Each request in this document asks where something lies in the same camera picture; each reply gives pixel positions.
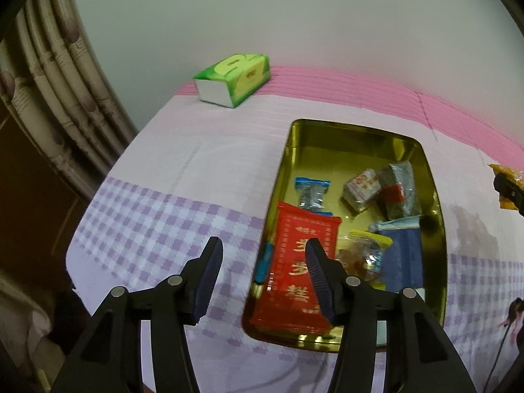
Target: pink stripe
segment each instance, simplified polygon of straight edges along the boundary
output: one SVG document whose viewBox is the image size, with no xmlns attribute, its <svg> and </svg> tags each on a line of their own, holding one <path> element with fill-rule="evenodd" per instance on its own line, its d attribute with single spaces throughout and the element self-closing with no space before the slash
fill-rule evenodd
<svg viewBox="0 0 524 393">
<path fill-rule="evenodd" d="M 198 93 L 194 83 L 189 83 L 176 94 Z M 438 96 L 380 78 L 329 69 L 272 66 L 271 81 L 255 94 L 345 104 L 394 115 L 478 148 L 501 164 L 524 169 L 524 149 L 513 140 Z"/>
</svg>

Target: red packet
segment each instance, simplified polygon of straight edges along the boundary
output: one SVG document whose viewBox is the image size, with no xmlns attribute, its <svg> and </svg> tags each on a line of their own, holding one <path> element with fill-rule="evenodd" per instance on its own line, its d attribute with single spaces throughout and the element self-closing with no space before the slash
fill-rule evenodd
<svg viewBox="0 0 524 393">
<path fill-rule="evenodd" d="M 300 334 L 329 330 L 320 314 L 305 260 L 306 242 L 318 238 L 329 258 L 335 256 L 340 217 L 323 216 L 278 203 L 277 238 L 266 288 L 251 323 L 257 327 Z"/>
</svg>

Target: brown curtain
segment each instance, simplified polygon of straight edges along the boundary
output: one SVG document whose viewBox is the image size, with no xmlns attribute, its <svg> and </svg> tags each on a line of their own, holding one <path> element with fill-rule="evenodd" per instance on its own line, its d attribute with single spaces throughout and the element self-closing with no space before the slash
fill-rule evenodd
<svg viewBox="0 0 524 393">
<path fill-rule="evenodd" d="M 0 97 L 87 198 L 136 134 L 87 51 L 71 0 L 28 0 L 20 10 L 0 43 Z"/>
</svg>

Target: yellow snack package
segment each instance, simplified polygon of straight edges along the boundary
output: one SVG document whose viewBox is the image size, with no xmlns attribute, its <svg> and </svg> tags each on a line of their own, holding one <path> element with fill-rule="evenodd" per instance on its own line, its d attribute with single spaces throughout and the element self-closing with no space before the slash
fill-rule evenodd
<svg viewBox="0 0 524 393">
<path fill-rule="evenodd" d="M 498 165 L 498 164 L 490 164 L 489 165 L 493 173 L 495 175 L 497 174 L 504 174 L 510 181 L 515 183 L 517 186 L 524 188 L 524 180 L 522 179 L 522 172 L 520 170 L 507 167 L 505 165 Z M 498 202 L 500 205 L 500 208 L 503 210 L 517 210 L 518 208 L 515 206 L 513 202 L 511 202 L 509 199 L 504 198 L 503 196 L 498 196 Z"/>
</svg>

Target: table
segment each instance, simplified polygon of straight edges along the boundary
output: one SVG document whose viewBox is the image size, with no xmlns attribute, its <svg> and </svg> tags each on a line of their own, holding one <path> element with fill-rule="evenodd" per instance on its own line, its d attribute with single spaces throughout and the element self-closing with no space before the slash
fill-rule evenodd
<svg viewBox="0 0 524 393">
<path fill-rule="evenodd" d="M 524 220 L 498 208 L 498 162 L 524 168 L 524 150 L 436 96 L 376 78 L 273 67 L 272 80 L 237 109 L 179 91 L 130 144 L 87 209 L 67 269 L 88 311 L 108 291 L 150 288 L 197 256 L 211 235 L 224 262 L 208 314 L 187 327 L 202 392 L 326 391 L 336 355 L 266 344 L 240 318 L 290 123 L 298 118 L 394 131 L 423 146 L 437 186 L 448 251 L 444 328 L 482 389 L 502 338 L 497 324 L 524 290 Z M 144 383 L 154 389 L 149 326 Z M 517 355 L 505 345 L 492 381 Z M 373 391 L 382 391 L 377 354 Z"/>
</svg>

